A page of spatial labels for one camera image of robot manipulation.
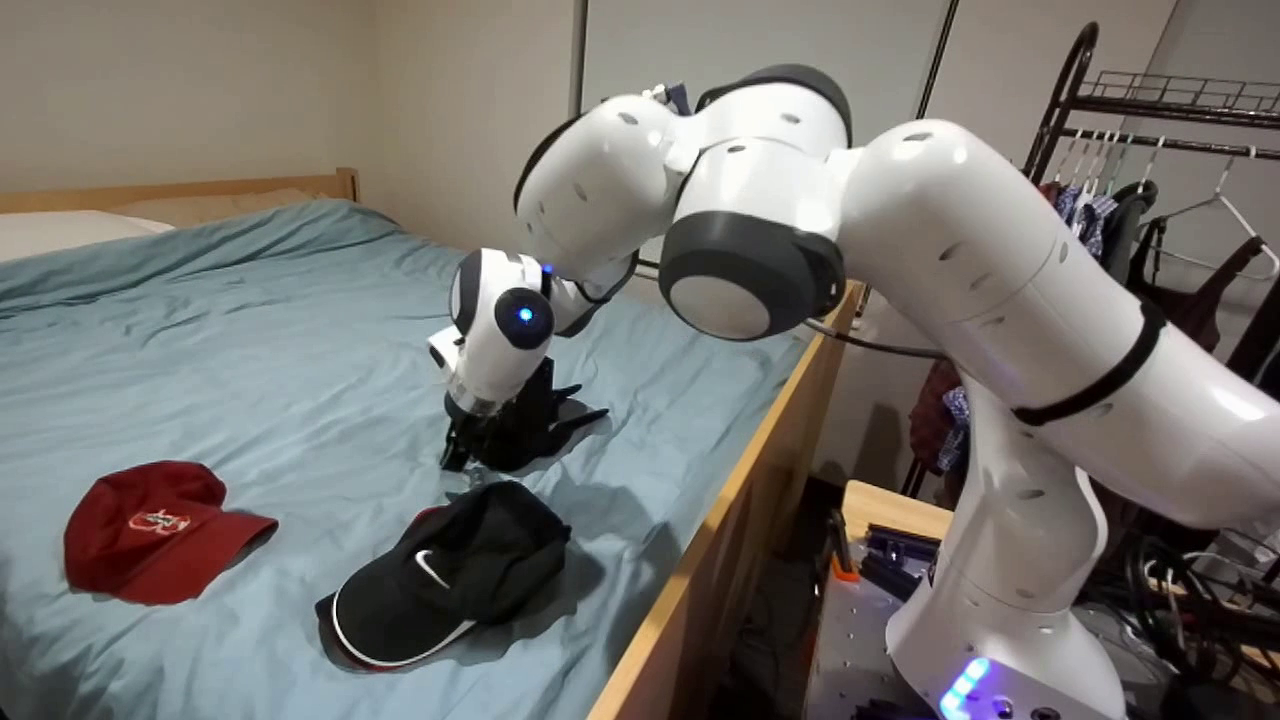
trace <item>wire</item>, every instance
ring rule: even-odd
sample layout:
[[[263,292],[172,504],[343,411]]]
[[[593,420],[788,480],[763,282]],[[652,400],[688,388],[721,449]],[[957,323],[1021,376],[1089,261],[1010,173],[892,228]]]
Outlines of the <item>wire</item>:
[[[825,333],[825,337],[830,337],[830,339],[869,349],[869,353],[883,353],[883,356],[946,358],[942,353],[930,353],[930,349],[898,349],[898,344],[875,344],[875,339],[862,339],[862,337],[852,337],[852,333],[830,333],[830,329],[825,329],[818,318],[806,318],[806,329],[810,329],[810,333]]]

